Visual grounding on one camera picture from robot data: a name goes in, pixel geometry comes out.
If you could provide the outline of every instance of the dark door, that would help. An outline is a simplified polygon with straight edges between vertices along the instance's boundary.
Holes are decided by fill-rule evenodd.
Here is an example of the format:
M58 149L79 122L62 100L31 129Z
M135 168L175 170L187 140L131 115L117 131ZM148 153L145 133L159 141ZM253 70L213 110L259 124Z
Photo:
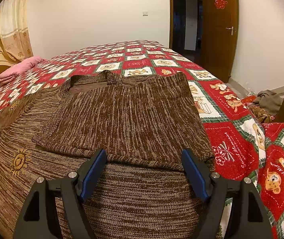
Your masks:
M201 66L224 83L231 75L238 29L238 0L203 0Z
M186 26L186 0L173 0L173 44L178 53L184 51Z

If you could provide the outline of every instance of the curtain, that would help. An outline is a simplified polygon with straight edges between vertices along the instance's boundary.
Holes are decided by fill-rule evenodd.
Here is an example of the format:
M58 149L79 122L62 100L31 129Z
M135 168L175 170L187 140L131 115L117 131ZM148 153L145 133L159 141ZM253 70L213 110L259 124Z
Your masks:
M14 61L33 56L27 26L27 0L0 3L0 51Z

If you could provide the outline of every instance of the door handle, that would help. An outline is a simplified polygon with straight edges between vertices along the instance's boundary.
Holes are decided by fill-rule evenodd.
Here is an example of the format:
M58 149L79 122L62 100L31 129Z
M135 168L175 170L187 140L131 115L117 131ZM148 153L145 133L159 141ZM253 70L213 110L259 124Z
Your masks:
M233 32L234 32L234 27L232 26L231 28L226 28L226 29L231 29L231 35L233 36Z

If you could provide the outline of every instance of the bedspread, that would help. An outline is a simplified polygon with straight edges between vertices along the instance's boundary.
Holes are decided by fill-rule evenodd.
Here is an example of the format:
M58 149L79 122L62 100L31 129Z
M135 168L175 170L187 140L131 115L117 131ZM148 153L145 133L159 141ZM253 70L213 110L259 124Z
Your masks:
M227 179L251 178L266 207L274 238L284 236L284 123L261 126L223 82L158 42L92 46L41 62L0 88L0 111L26 94L59 86L72 75L96 75L103 70L124 76L183 72L215 153L216 171ZM231 205L232 199L226 200L222 235Z

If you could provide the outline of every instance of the metal bolt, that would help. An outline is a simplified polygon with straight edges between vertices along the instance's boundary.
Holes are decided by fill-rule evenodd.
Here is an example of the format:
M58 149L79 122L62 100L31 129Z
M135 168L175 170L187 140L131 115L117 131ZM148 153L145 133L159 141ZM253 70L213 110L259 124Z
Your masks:
M220 177L220 174L218 172L212 172L211 175L214 179L218 179Z
M44 182L44 178L43 177L37 178L37 183L43 183L43 182Z
M248 178L248 177L245 177L245 178L244 178L244 182L245 182L245 183L251 183L252 180L251 180L250 178Z
M74 178L76 177L78 174L76 172L69 172L68 176L69 178Z

